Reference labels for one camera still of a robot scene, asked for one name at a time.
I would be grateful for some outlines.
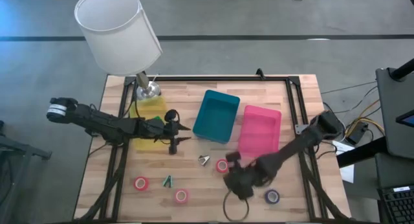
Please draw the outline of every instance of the wooden table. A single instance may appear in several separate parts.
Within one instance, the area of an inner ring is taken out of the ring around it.
[[[323,111],[320,90],[315,75],[300,75],[300,81],[310,120]],[[123,83],[124,78],[108,77],[101,111],[118,114]],[[181,131],[179,136],[191,136],[192,139],[182,142],[178,146],[176,155],[168,154],[168,146],[149,151],[138,151],[134,147],[129,147],[118,221],[227,221],[222,207],[227,188],[223,182],[223,175],[215,170],[215,163],[218,159],[224,158],[226,152],[237,149],[243,111],[248,104],[281,111],[280,148],[294,138],[285,84],[267,81],[159,82],[158,84],[161,86],[168,109],[176,109],[180,113],[181,123],[189,128],[194,125],[207,89],[238,96],[241,103],[232,137],[228,144],[222,145],[198,139],[192,131]],[[300,113],[297,104],[296,109],[296,113]],[[103,139],[94,139],[91,150],[103,143]],[[321,144],[318,155],[330,150],[332,150],[330,145]],[[111,147],[108,146],[88,159],[75,218],[86,213],[103,190],[110,151]],[[205,154],[210,155],[211,159],[207,166],[202,167],[197,162],[197,158]],[[324,155],[318,160],[318,166],[325,191],[345,215],[351,216],[335,154]],[[172,189],[162,186],[162,181],[167,175],[173,176]],[[134,189],[133,181],[137,176],[149,178],[148,190],[139,192]],[[175,188],[188,189],[190,192],[188,203],[184,205],[174,203]],[[276,205],[268,205],[264,201],[263,194],[269,188],[274,188],[280,193],[281,199]],[[245,221],[307,221],[309,219],[297,155],[283,164],[269,188],[254,189],[254,197],[248,200],[250,213]],[[313,188],[312,197],[318,213],[316,193]],[[111,199],[113,197],[110,198],[109,210],[112,209]],[[226,209],[230,217],[237,219],[243,216],[246,207],[235,195],[231,195]]]

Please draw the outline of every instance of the white lampshade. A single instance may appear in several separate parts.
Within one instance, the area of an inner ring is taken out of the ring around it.
[[[97,64],[109,74],[137,74],[162,53],[140,0],[79,0],[74,13]]]

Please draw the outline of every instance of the lamp base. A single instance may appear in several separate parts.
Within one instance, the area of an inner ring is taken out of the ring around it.
[[[149,82],[148,88],[138,87],[136,89],[136,99],[144,100],[161,95],[160,86],[155,82]]]

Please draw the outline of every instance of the keyboard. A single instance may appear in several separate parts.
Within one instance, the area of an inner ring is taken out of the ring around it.
[[[414,224],[414,185],[378,189],[392,223]]]

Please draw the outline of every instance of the gray floor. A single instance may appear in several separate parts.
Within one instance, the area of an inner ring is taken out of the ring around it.
[[[414,34],[414,6],[409,0],[141,1],[158,35]],[[0,36],[81,36],[73,18],[76,2],[0,0]],[[375,69],[398,67],[412,59],[414,51],[414,40],[407,39],[161,45],[164,53],[150,74],[252,74],[260,67],[267,74],[317,74],[321,91],[373,81]],[[45,113],[50,98],[57,96],[98,105],[104,82],[105,74],[86,42],[0,42],[0,119],[6,122],[5,132],[53,151],[49,162],[32,162],[17,206],[18,221],[71,219],[91,138],[76,126],[48,122]],[[342,111],[372,86],[329,93],[323,99]],[[344,121],[351,121],[377,98],[371,95]],[[381,122],[381,114],[373,119]],[[375,221],[378,214],[371,208],[375,201],[361,198],[361,188],[372,191],[375,172],[364,168],[368,167],[357,164],[356,184],[345,184],[346,192],[352,215]]]

